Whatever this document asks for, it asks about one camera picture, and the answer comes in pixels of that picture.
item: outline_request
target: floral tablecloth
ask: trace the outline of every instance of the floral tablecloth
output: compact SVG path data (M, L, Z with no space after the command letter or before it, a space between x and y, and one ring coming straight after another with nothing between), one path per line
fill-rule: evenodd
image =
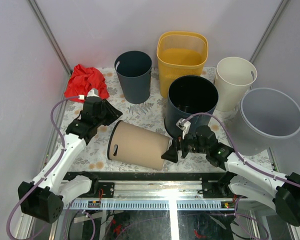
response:
M120 87L118 77L114 68L99 68L105 77L107 90L110 94L108 101L118 110L123 112L120 120L127 123L167 135L164 126L164 115L167 100L160 95L159 73L157 68L152 69L151 74L151 94L149 99L142 104L132 104L125 100ZM202 71L202 77L214 81L215 68L205 67ZM67 126L78 116L82 110L83 104L68 101L65 108L64 117L61 123L61 131L64 133ZM220 112L215 110L217 116L226 125L235 116L237 108L230 112ZM88 146L78 155L69 171L102 171L102 172L157 172L151 168L138 165L123 163L107 159L107 147L111 132L116 122L110 126L101 126L98 134L90 141ZM218 140L228 144L226 134L217 121L211 119L209 126L215 132ZM271 169L267 151L248 157L252 161ZM185 159L180 159L178 163L172 163L165 160L163 169L160 172L222 172L220 168L212 166L203 154L189 153Z

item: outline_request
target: yellow basket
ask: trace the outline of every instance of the yellow basket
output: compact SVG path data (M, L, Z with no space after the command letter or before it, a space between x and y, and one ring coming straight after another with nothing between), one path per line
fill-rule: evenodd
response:
M174 80L186 75L201 75L208 58L208 42L199 33L168 31L159 39L156 56L160 93L167 98Z

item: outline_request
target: red cloth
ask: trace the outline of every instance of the red cloth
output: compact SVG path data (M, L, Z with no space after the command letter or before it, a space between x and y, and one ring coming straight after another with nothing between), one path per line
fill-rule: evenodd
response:
M109 93L107 91L107 85L105 83L106 79L102 73L94 68L85 68L81 64L74 67L71 78L68 81L68 86L64 92L66 98L87 95L91 89L97 89L98 95L102 99L107 99ZM83 103L84 100L79 100L77 98L71 99L71 101Z

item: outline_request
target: white wall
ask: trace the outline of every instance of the white wall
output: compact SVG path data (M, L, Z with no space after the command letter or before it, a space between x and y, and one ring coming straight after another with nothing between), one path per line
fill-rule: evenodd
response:
M253 85L270 87L291 96L300 106L300 0L291 1L254 63ZM300 133L274 148L282 172L300 174Z
M167 31L203 34L206 66L225 57L249 59L280 0L37 0L69 64L113 67L123 52L148 53L157 65Z
M64 69L27 1L0 0L0 240L18 186L39 171L62 97ZM15 230L20 213L13 218Z

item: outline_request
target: robotic arm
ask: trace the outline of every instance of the robotic arm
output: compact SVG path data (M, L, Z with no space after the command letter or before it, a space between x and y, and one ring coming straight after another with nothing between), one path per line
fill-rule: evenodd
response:
M88 172L77 175L62 186L61 182L78 154L97 134L98 127L112 124L121 115L122 112L115 109L106 99L102 100L92 89L85 99L80 115L70 123L65 131L65 150L60 162L45 177L45 173L57 162L63 146L59 147L44 169L30 183L22 182L20 184L19 199L40 179L45 178L21 203L21 211L47 223L53 223L59 218L64 205L82 194L94 195L99 189L99 182Z
M218 142L208 126L198 127L195 135L188 133L190 122L183 123L183 119L180 119L177 126L183 130L183 134L172 140L162 159L177 163L178 151L181 151L182 158L188 153L206 154L210 164L226 171L218 181L218 190L224 196L229 196L229 193L246 196L269 206L287 223L300 226L300 188L276 179L280 177L300 185L300 175L275 172L243 156L242 162L232 147ZM248 165L274 177L266 176Z

